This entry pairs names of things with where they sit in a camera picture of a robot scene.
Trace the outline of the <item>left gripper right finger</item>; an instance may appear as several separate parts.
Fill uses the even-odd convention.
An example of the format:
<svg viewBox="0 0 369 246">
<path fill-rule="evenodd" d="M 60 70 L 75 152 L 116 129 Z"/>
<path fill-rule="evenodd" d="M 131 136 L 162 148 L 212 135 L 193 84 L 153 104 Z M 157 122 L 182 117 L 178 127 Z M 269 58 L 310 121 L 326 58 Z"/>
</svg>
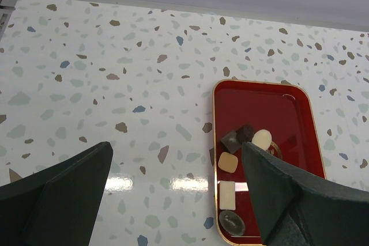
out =
<svg viewBox="0 0 369 246">
<path fill-rule="evenodd" d="M 321 178 L 251 142 L 242 164 L 264 245 L 368 245 L 368 192 Z"/>
</svg>

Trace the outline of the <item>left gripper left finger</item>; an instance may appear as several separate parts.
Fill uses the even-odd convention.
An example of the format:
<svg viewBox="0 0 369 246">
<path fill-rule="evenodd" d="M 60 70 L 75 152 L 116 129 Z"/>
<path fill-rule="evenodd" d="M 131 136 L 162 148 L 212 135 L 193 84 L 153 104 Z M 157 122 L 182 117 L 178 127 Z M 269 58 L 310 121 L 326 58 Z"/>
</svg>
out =
<svg viewBox="0 0 369 246">
<path fill-rule="evenodd" d="M 1 245 L 88 245 L 112 157 L 100 142 L 1 186 Z"/>
</svg>

